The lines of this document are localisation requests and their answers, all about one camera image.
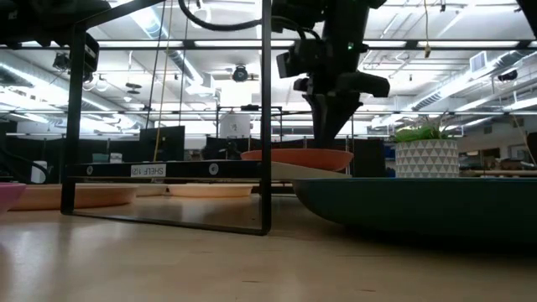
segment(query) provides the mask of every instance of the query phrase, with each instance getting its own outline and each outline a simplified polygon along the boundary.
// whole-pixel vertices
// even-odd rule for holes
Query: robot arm
[[[362,105],[363,92],[389,94],[386,79],[357,71],[360,54],[367,51],[363,37],[370,8],[385,0],[274,0],[273,14],[313,29],[324,21],[321,40],[301,40],[277,58],[280,77],[307,74],[295,82],[311,106],[317,148],[329,148],[335,136]],[[279,24],[273,31],[281,32]]]

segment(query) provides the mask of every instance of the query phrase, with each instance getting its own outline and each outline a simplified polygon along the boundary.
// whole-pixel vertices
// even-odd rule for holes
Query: dark green bowl
[[[537,243],[537,180],[295,180],[316,215],[350,227]]]

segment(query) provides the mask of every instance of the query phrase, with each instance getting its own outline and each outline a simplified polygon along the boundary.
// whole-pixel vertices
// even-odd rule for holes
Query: pink bowl
[[[17,205],[24,189],[25,184],[0,183],[0,215]]]

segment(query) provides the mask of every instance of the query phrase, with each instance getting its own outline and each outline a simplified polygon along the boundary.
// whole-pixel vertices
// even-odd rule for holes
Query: wire
[[[162,6],[162,17],[160,18],[159,42],[157,42],[157,48],[160,48],[160,41],[162,40],[162,28],[164,27],[164,12],[165,12],[165,10],[166,10],[166,6],[163,5]],[[151,113],[151,105],[153,103],[154,80],[155,80],[155,77],[157,75],[157,62],[158,61],[159,61],[159,51],[157,50],[157,55],[154,58],[153,79],[151,80],[151,89],[149,90],[148,118],[145,120],[145,128],[146,129],[149,126],[149,114]]]
[[[537,162],[535,162],[534,155],[531,153],[531,149],[529,148],[528,144],[528,138],[526,137],[526,134],[524,131],[522,131],[522,128],[519,125],[519,121],[515,116],[512,116],[514,123],[517,125],[517,129],[520,131],[520,135],[522,136],[522,140],[524,140],[524,144],[526,145],[526,148],[528,149],[529,157],[531,158],[531,161],[533,162],[534,166],[537,167]]]
[[[173,15],[174,9],[169,9],[169,22],[168,24],[171,24],[171,17]],[[168,34],[168,43],[166,44],[166,54],[169,51],[169,40],[170,35]],[[159,109],[159,127],[157,128],[157,140],[154,144],[154,153],[153,153],[153,161],[157,161],[157,154],[159,151],[159,143],[160,143],[160,120],[162,118],[162,108],[164,107],[164,91],[166,89],[166,74],[168,73],[168,55],[166,55],[166,58],[164,59],[164,77],[162,79],[162,93],[160,94],[160,109]]]
[[[177,0],[177,2],[179,3],[179,7],[180,7],[181,11],[185,14],[185,16],[190,21],[192,21],[194,24],[196,24],[198,26],[201,26],[204,29],[209,29],[209,30],[214,30],[214,31],[237,31],[237,30],[244,30],[244,29],[252,29],[252,28],[254,28],[254,27],[258,26],[258,25],[261,25],[261,22],[262,22],[261,19],[256,19],[256,20],[252,20],[252,21],[247,21],[247,22],[243,22],[243,23],[235,23],[235,24],[213,24],[213,23],[208,23],[208,22],[205,22],[205,21],[201,20],[200,18],[197,18],[188,9],[187,5],[185,4],[185,0]],[[289,18],[280,17],[280,16],[273,16],[271,19],[273,21],[277,22],[277,23],[285,24],[285,25],[291,27],[292,29],[296,30],[296,32],[299,34],[301,39],[305,39],[305,31],[307,31],[310,34],[313,34],[315,36],[315,39],[321,40],[321,37],[319,37],[319,34],[315,33],[311,29],[303,29],[295,21],[293,21],[293,20],[291,20]]]
[[[181,11],[185,14],[185,16],[190,19],[193,23],[201,26],[204,29],[210,29],[215,31],[236,31],[236,30],[243,30],[243,29],[251,29],[258,25],[261,25],[261,19],[247,21],[243,23],[236,23],[236,24],[213,24],[208,23],[200,18],[197,18],[186,6],[185,0],[177,0],[179,3],[179,7]]]
[[[429,45],[429,9],[427,9],[427,0],[423,0],[425,8],[425,58],[429,59],[431,48]]]

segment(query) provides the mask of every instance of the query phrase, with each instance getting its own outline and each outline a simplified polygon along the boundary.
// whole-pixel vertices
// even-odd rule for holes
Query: vent
[[[483,129],[483,134],[490,134],[493,132],[493,126],[486,126],[484,129]]]
[[[482,51],[470,58],[470,71],[478,72],[487,66],[487,52]]]

